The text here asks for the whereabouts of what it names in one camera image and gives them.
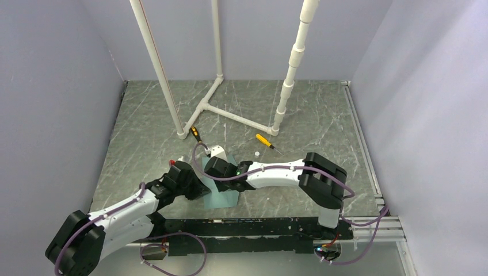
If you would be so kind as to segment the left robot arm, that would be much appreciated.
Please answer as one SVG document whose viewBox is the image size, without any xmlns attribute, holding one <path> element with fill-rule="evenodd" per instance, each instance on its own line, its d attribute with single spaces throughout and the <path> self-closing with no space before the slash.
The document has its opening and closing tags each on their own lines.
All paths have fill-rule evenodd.
<svg viewBox="0 0 488 276">
<path fill-rule="evenodd" d="M 135 194 L 101 209 L 69 214 L 45 251 L 55 275 L 89 275 L 109 254 L 134 241 L 161 240 L 165 218 L 159 210 L 184 196 L 196 200 L 210 193 L 192 166 L 177 161 L 168 172 L 140 183 Z"/>
</svg>

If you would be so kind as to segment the teal envelope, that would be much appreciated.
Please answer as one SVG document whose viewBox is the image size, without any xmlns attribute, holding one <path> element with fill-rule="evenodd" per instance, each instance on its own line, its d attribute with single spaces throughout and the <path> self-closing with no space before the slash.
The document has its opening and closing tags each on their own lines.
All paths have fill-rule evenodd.
<svg viewBox="0 0 488 276">
<path fill-rule="evenodd" d="M 235 165 L 235 159 L 231 155 L 226 155 L 225 151 L 220 151 L 216 154 L 217 157 L 224 157 L 225 161 L 230 162 L 231 164 Z M 208 163 L 210 157 L 203 158 L 202 165 L 203 168 Z M 220 208 L 230 208 L 234 207 L 238 203 L 239 192 L 234 190 L 227 190 L 223 192 L 219 192 L 214 180 L 202 177 L 202 183 L 210 189 L 210 193 L 204 195 L 203 202 L 204 202 L 204 209 L 220 209 Z"/>
</svg>

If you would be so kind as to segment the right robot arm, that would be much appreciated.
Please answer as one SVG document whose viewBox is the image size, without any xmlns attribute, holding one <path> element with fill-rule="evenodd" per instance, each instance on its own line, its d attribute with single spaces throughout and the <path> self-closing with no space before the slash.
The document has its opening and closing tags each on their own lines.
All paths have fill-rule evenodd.
<svg viewBox="0 0 488 276">
<path fill-rule="evenodd" d="M 203 172 L 215 181 L 219 191 L 300 188 L 319 206 L 319 235 L 330 239 L 340 229 L 338 222 L 344 205 L 347 172 L 318 153 L 308 152 L 304 159 L 292 162 L 242 161 L 237 165 L 214 156 L 203 166 Z"/>
</svg>

